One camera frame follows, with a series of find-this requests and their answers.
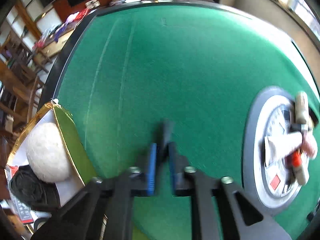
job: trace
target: white bottle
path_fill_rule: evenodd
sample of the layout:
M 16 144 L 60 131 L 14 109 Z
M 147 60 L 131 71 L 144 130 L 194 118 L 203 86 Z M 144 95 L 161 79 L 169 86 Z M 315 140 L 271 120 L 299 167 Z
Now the white bottle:
M 302 163 L 298 152 L 292 154 L 293 173 L 299 185 L 304 186 L 309 180 L 308 167 Z
M 309 104 L 308 96 L 305 92 L 301 91 L 296 95 L 294 110 L 296 115 L 296 123 L 308 124 Z

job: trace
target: green felt surface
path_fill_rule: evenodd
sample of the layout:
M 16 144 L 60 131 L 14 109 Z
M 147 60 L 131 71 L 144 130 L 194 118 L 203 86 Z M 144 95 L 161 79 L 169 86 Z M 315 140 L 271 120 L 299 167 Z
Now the green felt surface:
M 257 93 L 277 85 L 319 102 L 288 57 L 254 21 L 225 11 L 152 6 L 97 17 L 84 33 L 59 92 L 98 174 L 132 165 L 163 118 L 191 165 L 241 184 L 242 142 Z M 319 142 L 320 131 L 315 131 Z M 296 238 L 320 195 L 317 169 L 291 206 L 276 217 Z M 188 198 L 171 195 L 168 165 L 161 193 L 135 198 L 134 221 L 150 239 L 191 239 Z

